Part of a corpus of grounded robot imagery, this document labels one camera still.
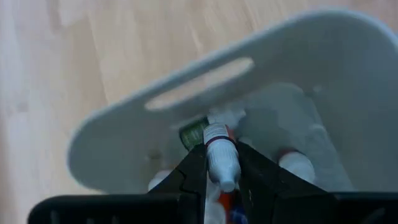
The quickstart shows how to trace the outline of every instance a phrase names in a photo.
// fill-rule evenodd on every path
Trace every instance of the black object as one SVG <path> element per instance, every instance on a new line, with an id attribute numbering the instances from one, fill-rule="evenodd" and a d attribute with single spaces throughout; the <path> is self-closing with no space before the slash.
<path id="1" fill-rule="evenodd" d="M 238 142 L 244 209 L 253 223 L 398 223 L 397 193 L 328 193 Z M 206 151 L 192 149 L 143 195 L 60 196 L 36 205 L 28 224 L 203 223 Z"/>

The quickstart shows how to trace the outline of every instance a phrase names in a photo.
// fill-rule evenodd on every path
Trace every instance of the handle cutout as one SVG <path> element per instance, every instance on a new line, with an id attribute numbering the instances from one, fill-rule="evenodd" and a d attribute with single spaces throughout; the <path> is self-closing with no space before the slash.
<path id="1" fill-rule="evenodd" d="M 170 108 L 207 91 L 209 88 L 220 86 L 232 78 L 239 77 L 253 67 L 254 62 L 251 58 L 237 58 L 154 97 L 145 104 L 145 108 L 151 111 Z"/>

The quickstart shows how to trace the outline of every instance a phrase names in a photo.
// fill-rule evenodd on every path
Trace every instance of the plastic bin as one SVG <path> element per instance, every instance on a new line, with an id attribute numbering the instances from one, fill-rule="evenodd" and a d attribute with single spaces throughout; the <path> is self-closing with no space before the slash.
<path id="1" fill-rule="evenodd" d="M 70 145 L 70 172 L 81 184 L 107 193 L 143 193 L 158 170 L 187 153 L 176 124 L 284 82 L 312 99 L 355 189 L 397 191 L 397 43 L 384 24 L 357 12 L 298 16 L 87 119 Z M 162 110 L 146 108 L 156 96 L 239 58 L 251 58 L 254 66 Z"/>

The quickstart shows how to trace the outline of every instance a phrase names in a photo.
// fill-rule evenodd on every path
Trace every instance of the wooden floor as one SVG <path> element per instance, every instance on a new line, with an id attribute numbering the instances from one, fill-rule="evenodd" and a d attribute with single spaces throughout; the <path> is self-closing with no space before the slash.
<path id="1" fill-rule="evenodd" d="M 73 130 L 208 52 L 320 7 L 398 30 L 397 0 L 0 0 L 0 222 L 25 223 L 59 194 L 93 193 L 68 173 Z"/>

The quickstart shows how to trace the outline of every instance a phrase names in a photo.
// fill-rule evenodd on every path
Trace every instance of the glue tube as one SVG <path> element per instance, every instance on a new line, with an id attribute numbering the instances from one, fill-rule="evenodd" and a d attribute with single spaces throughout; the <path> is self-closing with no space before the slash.
<path id="1" fill-rule="evenodd" d="M 232 192 L 241 175 L 235 140 L 228 126 L 213 123 L 203 130 L 210 180 L 223 192 Z"/>

